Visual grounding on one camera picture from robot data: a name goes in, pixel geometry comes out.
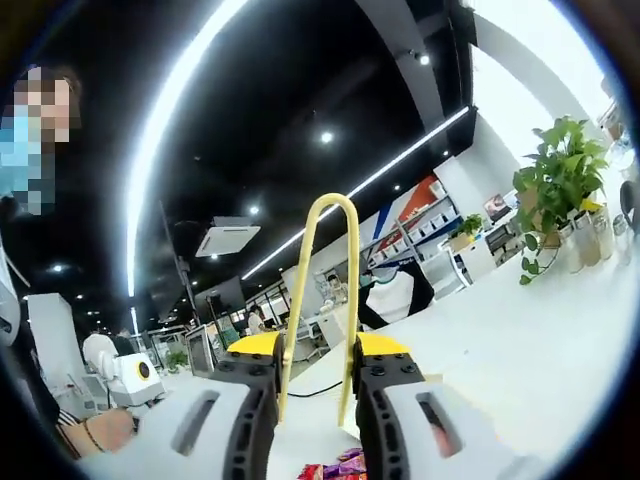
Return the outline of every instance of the ceiling light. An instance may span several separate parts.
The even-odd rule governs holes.
[[[333,133],[323,132],[323,134],[320,135],[320,141],[324,144],[331,143],[333,141]]]
[[[447,120],[445,120],[444,122],[442,122],[440,125],[438,125],[436,128],[434,128],[433,130],[431,130],[429,133],[427,133],[424,137],[422,137],[420,140],[418,140],[417,142],[415,142],[413,145],[411,145],[409,148],[407,148],[404,152],[402,152],[400,155],[398,155],[396,158],[394,158],[393,160],[391,160],[389,163],[387,163],[384,167],[382,167],[380,170],[378,170],[377,172],[375,172],[373,175],[371,175],[369,178],[367,178],[364,182],[362,182],[360,185],[358,185],[357,187],[355,187],[353,190],[351,190],[349,193],[347,193],[347,197],[348,198],[352,198],[354,197],[356,194],[358,194],[360,191],[364,190],[369,184],[373,183],[374,181],[376,181],[378,178],[380,178],[382,175],[384,175],[385,173],[387,173],[389,170],[391,170],[393,167],[395,167],[397,164],[399,164],[400,162],[402,162],[403,160],[405,160],[409,155],[411,155],[413,152],[415,152],[417,149],[419,149],[420,147],[422,147],[425,143],[427,143],[429,140],[431,140],[433,137],[435,137],[436,135],[438,135],[439,133],[443,132],[444,130],[446,130],[447,128],[449,128],[451,125],[453,125],[456,121],[458,121],[460,118],[462,118],[465,114],[467,114],[467,112],[469,112],[469,107],[464,107],[462,110],[458,111],[455,115],[449,117]],[[327,208],[324,213],[322,215],[320,215],[320,217],[318,217],[318,222],[324,220],[325,218],[327,218],[331,213],[333,213],[335,210],[338,209],[337,205],[333,205],[329,208]],[[300,230],[298,233],[296,233],[293,237],[291,237],[289,240],[287,240],[285,243],[283,243],[282,245],[280,245],[275,251],[271,252],[269,255],[267,255],[264,259],[262,259],[260,262],[258,262],[258,264],[253,267],[251,270],[249,270],[247,273],[245,273],[242,276],[242,280],[246,280],[247,278],[249,278],[251,275],[253,275],[254,273],[256,273],[258,270],[260,270],[262,267],[264,267],[267,263],[269,263],[271,260],[273,260],[279,253],[281,253],[285,248],[287,248],[289,245],[291,245],[292,243],[294,243],[296,240],[298,240],[300,237],[302,237],[304,235],[304,228],[302,230]]]
[[[126,202],[128,207],[126,264],[129,296],[135,294],[135,257],[138,225],[160,143],[164,138],[170,119],[174,117],[178,101],[186,90],[186,86],[209,44],[247,2],[248,0],[224,0],[219,4],[173,66],[146,120],[142,134],[138,135],[140,140],[132,160]],[[131,310],[131,318],[137,334],[136,313],[133,309]]]

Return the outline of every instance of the black cable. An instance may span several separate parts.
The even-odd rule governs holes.
[[[309,398],[309,397],[315,397],[316,395],[320,395],[321,393],[324,392],[328,392],[329,390],[331,390],[332,388],[336,388],[338,385],[342,385],[342,380],[340,380],[338,383],[334,383],[333,385],[331,385],[330,387],[327,388],[323,388],[322,390],[318,390],[317,392],[313,392],[313,393],[308,393],[306,395],[300,395],[297,393],[288,393],[287,395],[289,395],[290,397],[296,397],[296,398]]]

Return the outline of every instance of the black ceiling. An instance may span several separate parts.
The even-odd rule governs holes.
[[[125,196],[132,151],[164,78],[212,11],[210,1],[187,4],[87,2],[27,59],[75,70],[82,130],[57,153],[55,210],[18,218],[3,236],[32,281],[30,292],[62,293],[80,324],[95,322],[88,311],[100,311],[102,324],[114,328],[128,321]],[[467,32],[457,27],[458,10],[442,0],[407,4],[416,23],[445,15],[425,49],[434,98],[449,115],[471,103]],[[170,122],[147,197],[147,204],[163,201],[197,289],[245,273],[300,230],[315,198],[348,192],[424,135],[397,59],[351,0],[250,1],[214,40]],[[453,153],[470,145],[472,117],[446,135]],[[319,141],[325,130],[335,135],[327,145]],[[358,194],[360,218],[396,197],[393,185],[408,189],[438,165],[442,151],[431,148]],[[262,230],[241,253],[194,259],[214,215],[246,214],[253,204]],[[345,230],[334,214],[315,248]],[[243,282],[245,296],[277,281],[278,268],[296,257],[292,247]],[[52,272],[56,263],[68,268]],[[181,313],[188,318],[186,305]]]

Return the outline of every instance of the yellow u-shaped handle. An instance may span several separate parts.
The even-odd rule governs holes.
[[[289,329],[287,330],[287,344],[284,350],[284,371],[282,374],[282,387],[280,399],[278,401],[279,421],[284,419],[284,409],[287,406],[287,391],[289,390],[289,377],[291,376],[291,365],[293,363],[293,350],[296,346],[296,332],[300,321],[300,309],[302,308],[302,296],[304,294],[304,284],[307,279],[309,262],[311,261],[311,249],[313,238],[316,235],[316,226],[320,218],[320,213],[330,205],[340,205],[347,215],[347,231],[349,236],[349,298],[348,312],[349,324],[347,327],[347,344],[345,345],[345,365],[342,379],[342,395],[340,397],[340,408],[338,411],[338,426],[344,424],[344,417],[347,410],[347,399],[351,391],[351,371],[353,369],[353,346],[356,343],[357,315],[358,315],[358,285],[359,285],[359,263],[360,263],[360,234],[358,224],[358,212],[356,207],[344,195],[339,193],[328,193],[318,198],[309,210],[307,226],[300,248],[300,260],[298,262],[298,278],[293,290],[291,301],[291,314],[289,316]]]

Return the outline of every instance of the bracelet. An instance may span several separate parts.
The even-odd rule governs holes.
[[[101,452],[104,452],[104,449],[100,446],[98,442],[96,442],[96,439],[93,438],[93,435],[91,435],[91,432],[89,431],[89,426],[87,425],[87,420],[88,419],[82,421],[82,425],[84,426],[84,431],[87,432],[87,435],[89,436],[93,444],[96,446],[96,448]]]

